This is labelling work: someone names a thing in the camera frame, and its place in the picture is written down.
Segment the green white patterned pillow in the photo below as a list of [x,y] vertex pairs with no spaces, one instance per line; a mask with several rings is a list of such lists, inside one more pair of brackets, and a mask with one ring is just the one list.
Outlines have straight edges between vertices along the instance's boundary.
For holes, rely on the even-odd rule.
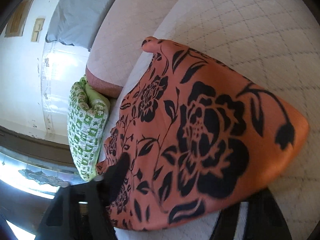
[[110,101],[94,90],[85,76],[70,90],[67,138],[73,163],[84,181],[96,175],[96,164],[111,107]]

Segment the gold wall switch plate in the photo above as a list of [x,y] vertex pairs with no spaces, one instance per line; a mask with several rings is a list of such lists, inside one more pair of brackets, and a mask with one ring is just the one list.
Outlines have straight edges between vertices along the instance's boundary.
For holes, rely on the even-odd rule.
[[33,32],[31,35],[31,42],[38,42],[40,38],[40,32],[43,29],[45,19],[44,18],[37,18],[34,24]]

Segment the pink cylindrical bolster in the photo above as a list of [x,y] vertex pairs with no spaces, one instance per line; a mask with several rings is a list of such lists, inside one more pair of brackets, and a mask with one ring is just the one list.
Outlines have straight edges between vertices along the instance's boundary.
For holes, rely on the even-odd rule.
[[117,98],[142,50],[178,0],[115,0],[93,42],[86,79],[94,90]]

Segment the framed wall panel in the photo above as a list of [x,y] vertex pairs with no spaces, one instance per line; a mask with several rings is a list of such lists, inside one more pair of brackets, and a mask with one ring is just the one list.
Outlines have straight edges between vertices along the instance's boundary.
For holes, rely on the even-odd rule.
[[24,26],[34,0],[23,0],[11,15],[6,29],[5,37],[21,37]]

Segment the grey blue pillow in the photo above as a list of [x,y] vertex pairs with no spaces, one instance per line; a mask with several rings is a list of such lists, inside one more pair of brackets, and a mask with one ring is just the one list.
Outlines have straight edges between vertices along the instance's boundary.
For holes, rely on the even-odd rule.
[[91,50],[100,26],[115,0],[59,0],[46,42]]

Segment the orange floral black-print blouse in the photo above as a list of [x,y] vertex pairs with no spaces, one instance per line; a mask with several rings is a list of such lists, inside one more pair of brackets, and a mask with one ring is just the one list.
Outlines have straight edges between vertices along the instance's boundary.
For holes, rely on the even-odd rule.
[[103,148],[105,172],[131,163],[106,210],[113,226],[158,230],[228,207],[264,188],[308,136],[307,119],[224,63],[147,37],[147,70],[123,98]]

